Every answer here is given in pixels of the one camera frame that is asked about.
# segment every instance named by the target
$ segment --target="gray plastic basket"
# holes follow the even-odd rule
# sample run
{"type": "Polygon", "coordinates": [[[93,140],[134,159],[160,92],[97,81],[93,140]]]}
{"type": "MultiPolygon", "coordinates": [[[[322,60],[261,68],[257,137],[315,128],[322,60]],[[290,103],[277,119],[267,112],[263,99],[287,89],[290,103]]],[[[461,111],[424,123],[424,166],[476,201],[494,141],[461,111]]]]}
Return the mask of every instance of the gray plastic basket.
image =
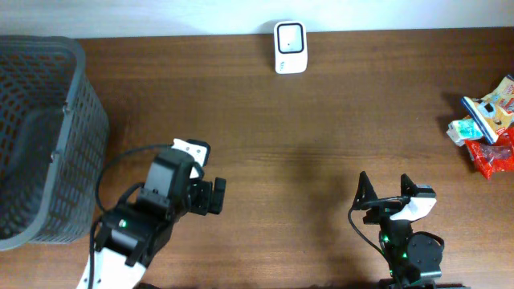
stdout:
{"type": "Polygon", "coordinates": [[[0,250],[88,231],[108,118],[63,37],[0,37],[0,250]]]}

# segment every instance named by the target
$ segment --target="black cable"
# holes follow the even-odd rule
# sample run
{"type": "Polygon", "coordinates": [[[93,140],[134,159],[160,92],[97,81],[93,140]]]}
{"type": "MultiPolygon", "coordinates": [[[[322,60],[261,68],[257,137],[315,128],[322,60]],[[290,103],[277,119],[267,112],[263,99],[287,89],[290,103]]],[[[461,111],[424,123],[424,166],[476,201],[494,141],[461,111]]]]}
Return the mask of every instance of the black cable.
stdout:
{"type": "Polygon", "coordinates": [[[355,224],[352,221],[352,212],[353,212],[353,207],[350,208],[350,210],[348,211],[348,222],[350,222],[350,225],[352,226],[352,228],[357,232],[357,234],[359,236],[361,236],[361,238],[364,239],[364,241],[366,241],[371,247],[373,247],[378,253],[380,253],[380,255],[382,257],[384,257],[384,259],[387,261],[387,258],[386,258],[386,255],[384,254],[384,252],[382,252],[382,250],[380,250],[380,248],[377,245],[373,244],[373,242],[371,242],[366,236],[364,236],[363,233],[361,233],[359,231],[357,226],[355,226],[355,224]]]}
{"type": "Polygon", "coordinates": [[[93,279],[95,278],[95,231],[102,217],[98,217],[96,221],[93,222],[91,226],[91,231],[89,232],[89,280],[88,280],[88,289],[93,288],[93,279]]]}
{"type": "Polygon", "coordinates": [[[124,153],[121,153],[121,154],[117,155],[112,160],[110,160],[110,162],[108,162],[105,165],[105,167],[101,170],[100,175],[96,179],[96,184],[95,184],[95,200],[96,200],[96,205],[100,208],[100,210],[105,213],[105,208],[102,205],[102,202],[100,200],[99,188],[100,188],[100,183],[102,182],[102,177],[104,177],[105,172],[109,168],[111,168],[113,165],[115,165],[118,162],[120,162],[122,158],[130,156],[130,155],[132,155],[134,153],[142,152],[142,151],[145,151],[145,150],[151,150],[151,149],[170,149],[170,148],[171,148],[171,144],[151,144],[151,145],[146,145],[146,146],[143,146],[143,147],[140,147],[140,148],[130,149],[130,150],[124,152],[124,153]]]}
{"type": "MultiPolygon", "coordinates": [[[[378,202],[381,202],[381,201],[399,201],[399,202],[403,202],[406,199],[408,199],[408,198],[407,197],[403,197],[403,196],[401,196],[401,197],[385,197],[385,198],[374,200],[374,201],[367,201],[365,203],[360,204],[359,207],[365,206],[365,207],[369,208],[369,206],[371,206],[372,204],[378,203],[378,202]]],[[[384,251],[382,251],[382,249],[380,249],[377,245],[373,244],[373,242],[371,242],[366,236],[364,236],[364,234],[361,233],[359,231],[359,229],[357,228],[357,226],[355,226],[355,224],[353,223],[353,221],[352,221],[352,212],[354,210],[355,209],[353,207],[351,207],[350,210],[348,211],[348,222],[350,223],[352,228],[355,230],[355,232],[357,232],[357,234],[359,236],[361,236],[361,238],[363,238],[364,241],[366,241],[371,247],[373,247],[376,251],[378,251],[378,253],[380,253],[380,255],[387,262],[389,267],[391,267],[391,263],[387,259],[386,254],[384,254],[384,251]]],[[[393,277],[394,280],[396,280],[396,284],[398,285],[398,288],[402,288],[402,285],[400,284],[400,279],[399,279],[398,275],[396,274],[396,272],[393,272],[392,277],[393,277]]]]}

